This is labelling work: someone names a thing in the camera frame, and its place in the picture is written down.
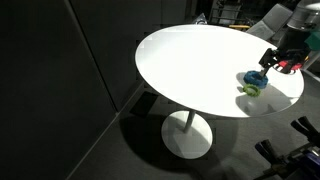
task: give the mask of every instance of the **blue object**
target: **blue object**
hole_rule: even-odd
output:
[[[248,71],[246,75],[244,75],[243,80],[246,82],[246,84],[256,85],[260,89],[266,88],[268,84],[267,76],[260,76],[258,71]]]

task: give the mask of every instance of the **gray floor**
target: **gray floor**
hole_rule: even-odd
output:
[[[254,149],[255,143],[269,139],[280,154],[303,145],[306,138],[290,127],[292,120],[303,115],[320,129],[320,83],[308,75],[304,78],[305,90],[300,100],[277,114],[248,119],[200,114],[213,129],[215,144],[204,157],[195,160],[175,157],[161,140],[161,123],[165,117],[184,107],[159,96],[146,118],[136,117],[128,112],[142,94],[140,91],[70,179],[253,179],[269,168]]]

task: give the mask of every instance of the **round base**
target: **round base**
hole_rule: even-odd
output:
[[[167,148],[175,155],[185,159],[195,159],[208,152],[212,144],[212,132],[208,123],[195,114],[187,133],[184,127],[189,111],[170,114],[161,129],[162,139]]]

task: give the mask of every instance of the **chair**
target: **chair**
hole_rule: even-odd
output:
[[[292,11],[281,4],[276,4],[273,8],[246,32],[261,39],[268,40],[278,32],[289,20]]]

